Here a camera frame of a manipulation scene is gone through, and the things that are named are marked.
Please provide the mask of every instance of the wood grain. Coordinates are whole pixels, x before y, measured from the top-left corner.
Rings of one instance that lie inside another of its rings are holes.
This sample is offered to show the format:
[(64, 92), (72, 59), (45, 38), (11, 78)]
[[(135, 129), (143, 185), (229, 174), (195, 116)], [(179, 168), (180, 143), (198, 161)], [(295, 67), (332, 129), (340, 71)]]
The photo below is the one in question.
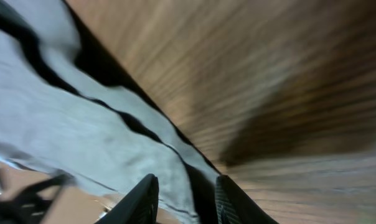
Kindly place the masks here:
[(376, 1), (68, 0), (280, 223), (376, 223)]

